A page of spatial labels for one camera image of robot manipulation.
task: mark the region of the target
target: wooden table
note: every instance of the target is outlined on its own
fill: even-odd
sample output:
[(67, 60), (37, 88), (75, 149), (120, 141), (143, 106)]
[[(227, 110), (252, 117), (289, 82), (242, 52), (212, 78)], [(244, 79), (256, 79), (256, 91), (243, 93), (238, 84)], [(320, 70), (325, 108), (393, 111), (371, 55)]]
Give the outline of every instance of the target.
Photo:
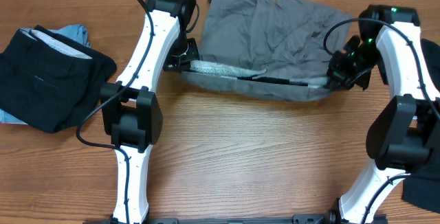
[[(199, 41), (208, 11), (191, 34)], [(416, 7), (423, 37), (440, 43), (440, 0), (312, 0), (357, 16), (368, 4)], [(138, 41), (136, 0), (0, 0), (0, 51), (19, 27), (82, 23), (92, 47), (118, 64)], [(358, 32), (352, 25), (351, 33)], [(157, 91), (162, 136), (148, 173), (151, 217), (291, 216), (326, 211), (364, 167), (369, 126), (389, 101), (374, 71), (370, 88), (309, 103), (217, 93), (163, 73)], [(116, 202), (116, 157), (76, 140), (75, 128), (47, 134), (0, 125), (0, 223), (81, 223), (107, 219)], [(97, 114), (84, 136), (109, 143)], [(401, 200), (397, 186), (379, 209), (390, 223), (440, 223), (440, 215)]]

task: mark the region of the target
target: cable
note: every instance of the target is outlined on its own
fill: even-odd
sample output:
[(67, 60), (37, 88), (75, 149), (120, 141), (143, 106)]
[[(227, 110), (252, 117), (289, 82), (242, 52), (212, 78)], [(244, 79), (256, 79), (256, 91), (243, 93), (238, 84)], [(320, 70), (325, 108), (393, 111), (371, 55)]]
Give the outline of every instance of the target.
[(199, 19), (199, 14), (200, 14), (199, 4), (195, 3), (195, 6), (197, 7), (197, 16), (195, 17), (195, 21), (191, 25), (191, 27), (188, 30), (186, 30), (186, 33), (190, 33), (193, 31), (195, 25), (197, 24), (197, 20)]
[(425, 98), (425, 100), (428, 101), (428, 104), (429, 104), (432, 112), (434, 113), (434, 116), (437, 118), (438, 122), (440, 122), (440, 113), (438, 112), (437, 108), (435, 108), (434, 103), (431, 101), (431, 99), (429, 98), (428, 92), (426, 91), (426, 86), (425, 86), (424, 78), (423, 78), (422, 72), (421, 72), (420, 59), (419, 59), (419, 56), (417, 55), (417, 52), (416, 52), (415, 47), (413, 45), (413, 42), (402, 31), (400, 31), (396, 27), (393, 27), (391, 24), (388, 24), (385, 21), (379, 21), (379, 20), (375, 20), (375, 19), (371, 19), (371, 18), (353, 18), (353, 19), (348, 19), (348, 20), (345, 20), (345, 21), (341, 21), (338, 24), (334, 25), (332, 28), (330, 28), (330, 30), (325, 34), (324, 42), (323, 42), (324, 50), (328, 54), (333, 55), (333, 53), (330, 52), (329, 49), (327, 48), (327, 39), (328, 39), (330, 33), (332, 31), (334, 31), (336, 28), (340, 27), (341, 25), (344, 25), (344, 24), (347, 24), (347, 23), (352, 23), (352, 22), (355, 22), (355, 21), (368, 21), (368, 22), (374, 22), (374, 23), (379, 23), (381, 25), (385, 25), (386, 27), (389, 27), (391, 30), (393, 30), (396, 33), (398, 33), (406, 41), (406, 44), (411, 48), (411, 52), (414, 55), (415, 64), (416, 64), (416, 68), (417, 68), (417, 75), (419, 76), (419, 83), (420, 83), (421, 93), (423, 94), (423, 97)]
[(97, 107), (96, 109), (94, 109), (76, 128), (76, 138), (78, 138), (78, 140), (88, 146), (94, 146), (94, 147), (98, 147), (98, 148), (109, 148), (109, 149), (114, 149), (116, 151), (119, 151), (120, 153), (122, 153), (122, 155), (124, 155), (124, 160), (125, 160), (125, 165), (126, 165), (126, 178), (125, 178), (125, 189), (124, 189), (124, 205), (125, 205), (125, 214), (126, 214), (126, 223), (129, 224), (130, 223), (130, 217), (129, 217), (129, 199), (128, 199), (128, 192), (129, 192), (129, 179), (130, 179), (130, 158), (127, 155), (127, 153), (125, 151), (123, 151), (121, 148), (118, 148), (116, 146), (112, 146), (112, 145), (106, 145), (106, 144), (97, 144), (97, 143), (93, 143), (93, 142), (88, 142), (85, 139), (83, 139), (81, 137), (81, 129), (83, 128), (84, 124), (93, 116), (95, 115), (97, 112), (99, 112), (99, 110), (101, 110), (103, 107), (105, 107), (108, 103), (112, 102), (113, 100), (115, 100), (116, 98), (120, 97), (129, 87), (130, 85), (135, 81), (136, 78), (138, 78), (138, 74), (140, 69), (142, 68), (142, 65), (144, 64), (145, 58), (148, 55), (149, 51), (150, 51), (150, 47), (151, 47), (151, 43), (153, 42), (153, 37), (154, 37), (154, 25), (153, 25), (153, 20), (151, 18), (150, 12), (148, 11), (148, 9), (146, 8), (146, 4), (143, 0), (137, 0), (139, 2), (139, 4), (144, 8), (145, 13), (150, 21), (150, 27), (151, 27), (151, 31), (150, 31), (150, 40), (148, 41), (148, 45), (146, 47), (146, 50), (144, 52), (144, 55), (142, 56), (141, 61), (139, 62), (139, 65), (137, 66), (137, 69), (135, 70), (135, 72), (133, 73), (133, 76), (131, 77), (130, 81), (121, 89), (119, 90), (117, 93), (115, 93), (115, 95), (111, 96), (107, 101), (105, 101), (104, 103), (102, 103), (99, 107)]
[(385, 188), (388, 186), (388, 184), (392, 185), (394, 180), (407, 179), (409, 177), (410, 177), (410, 175), (397, 175), (397, 176), (389, 178), (387, 182), (385, 182), (382, 186), (380, 186), (379, 190), (377, 190), (377, 192), (373, 195), (373, 198), (371, 198), (370, 202), (368, 203), (367, 207), (365, 208), (365, 213), (364, 213), (364, 216), (362, 217), (360, 224), (365, 224), (366, 218), (370, 214), (370, 209), (373, 206), (374, 201), (376, 201), (376, 198), (378, 198), (380, 193), (382, 193), (382, 191), (385, 190)]

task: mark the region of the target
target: clothing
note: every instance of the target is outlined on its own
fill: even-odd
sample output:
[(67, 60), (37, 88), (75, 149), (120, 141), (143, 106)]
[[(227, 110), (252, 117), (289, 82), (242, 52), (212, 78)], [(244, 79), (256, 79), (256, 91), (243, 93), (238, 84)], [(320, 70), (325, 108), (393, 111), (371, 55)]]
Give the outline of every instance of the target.
[[(255, 98), (311, 101), (327, 97), (331, 92), (323, 88), (328, 69), (324, 62), (331, 56), (322, 42), (333, 25), (350, 18), (307, 0), (212, 0), (201, 58), (192, 61), (190, 71), (181, 76), (200, 87)], [(335, 30), (327, 41), (329, 49), (341, 49), (348, 32), (348, 25)]]
[[(29, 32), (31, 28), (21, 28), (20, 30)], [(73, 41), (80, 43), (86, 47), (90, 47), (90, 43), (87, 41), (87, 28), (84, 25), (68, 25), (59, 30), (50, 30), (53, 33), (62, 34)], [(0, 123), (8, 124), (26, 124), (18, 118), (6, 113), (0, 109)]]
[[(434, 86), (440, 91), (440, 46), (427, 39), (421, 40), (421, 50)], [(404, 181), (402, 199), (425, 210), (440, 213), (440, 153), (430, 164), (413, 174), (425, 179), (409, 178)]]
[(93, 110), (116, 64), (63, 35), (34, 29), (17, 31), (0, 55), (0, 108), (55, 133), (78, 125)]

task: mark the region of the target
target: black cloth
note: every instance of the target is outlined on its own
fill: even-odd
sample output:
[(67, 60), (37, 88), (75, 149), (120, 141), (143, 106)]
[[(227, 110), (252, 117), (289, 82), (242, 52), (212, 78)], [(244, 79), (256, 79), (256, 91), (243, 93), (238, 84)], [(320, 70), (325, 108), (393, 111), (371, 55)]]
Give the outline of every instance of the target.
[[(440, 46), (422, 39), (421, 49), (430, 77), (435, 87), (440, 90)], [(414, 177), (404, 180), (402, 199), (425, 210), (440, 213), (440, 153), (437, 154), (431, 164), (423, 166), (413, 174), (425, 179)]]
[(116, 71), (114, 61), (60, 34), (35, 30), (92, 57), (67, 56), (30, 32), (17, 31), (0, 54), (0, 109), (42, 131), (78, 125), (95, 107), (99, 91)]

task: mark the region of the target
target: blue garment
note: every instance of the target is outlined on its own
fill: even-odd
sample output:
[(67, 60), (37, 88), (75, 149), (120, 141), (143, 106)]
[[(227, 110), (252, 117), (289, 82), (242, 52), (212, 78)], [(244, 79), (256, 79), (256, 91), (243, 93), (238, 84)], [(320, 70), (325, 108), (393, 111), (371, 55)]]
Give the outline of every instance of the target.
[[(21, 28), (29, 32), (32, 28)], [(53, 33), (61, 34), (70, 38), (73, 41), (80, 43), (88, 48), (91, 47), (90, 42), (87, 41), (87, 28), (84, 25), (68, 25), (59, 30), (50, 30)], [(15, 118), (13, 115), (6, 113), (0, 109), (0, 123), (6, 124), (26, 124), (25, 122)]]

